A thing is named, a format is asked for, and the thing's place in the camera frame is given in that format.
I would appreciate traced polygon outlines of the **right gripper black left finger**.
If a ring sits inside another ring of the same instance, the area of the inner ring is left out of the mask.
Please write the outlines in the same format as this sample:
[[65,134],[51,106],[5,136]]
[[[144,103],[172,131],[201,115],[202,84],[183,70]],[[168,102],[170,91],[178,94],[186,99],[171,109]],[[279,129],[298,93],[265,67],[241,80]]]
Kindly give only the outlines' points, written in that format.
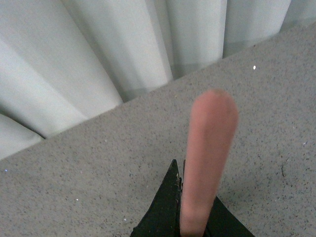
[[172,160],[155,197],[133,237],[179,237],[182,179],[177,161]]

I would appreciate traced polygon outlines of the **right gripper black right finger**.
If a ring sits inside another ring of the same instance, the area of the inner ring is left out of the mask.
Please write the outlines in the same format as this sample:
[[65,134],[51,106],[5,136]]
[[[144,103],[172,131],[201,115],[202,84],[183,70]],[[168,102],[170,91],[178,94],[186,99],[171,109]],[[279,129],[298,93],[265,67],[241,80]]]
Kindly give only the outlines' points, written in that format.
[[208,220],[203,237],[253,237],[252,234],[210,190],[209,178],[204,178],[203,184],[205,209],[208,211]]

